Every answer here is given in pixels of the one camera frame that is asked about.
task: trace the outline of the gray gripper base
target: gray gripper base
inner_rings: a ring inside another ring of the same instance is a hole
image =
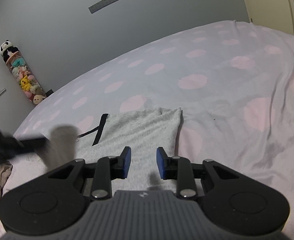
[[[239,236],[211,223],[194,201],[171,191],[117,191],[109,200],[92,202],[71,227],[48,236],[9,232],[1,240],[288,240],[280,232]]]

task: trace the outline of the plush toy storage container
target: plush toy storage container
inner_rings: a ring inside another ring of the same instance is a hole
[[[0,53],[3,56],[7,67],[22,91],[25,93],[26,97],[33,104],[38,105],[46,98],[44,90],[32,74],[18,48],[13,46],[8,47],[7,45],[11,45],[11,43],[6,41],[0,47]]]

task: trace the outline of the pikachu plush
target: pikachu plush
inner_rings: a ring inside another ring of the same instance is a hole
[[[23,79],[21,79],[21,87],[24,91],[29,91],[32,85],[29,83],[28,77],[25,76]]]

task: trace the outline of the round black disc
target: round black disc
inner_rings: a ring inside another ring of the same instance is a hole
[[[245,236],[261,236],[282,228],[289,204],[278,191],[257,181],[222,181],[205,194],[201,208],[217,226]]]
[[[28,182],[3,196],[4,227],[28,236],[48,235],[74,224],[84,213],[85,198],[62,179]]]

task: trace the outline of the bed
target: bed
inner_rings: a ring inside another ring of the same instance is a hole
[[[214,159],[283,193],[291,205],[284,233],[294,239],[294,36],[236,21],[175,33],[71,81],[14,136],[48,136],[65,123],[84,133],[104,113],[153,107],[183,110],[180,156]],[[28,156],[12,164],[4,193],[45,168]]]

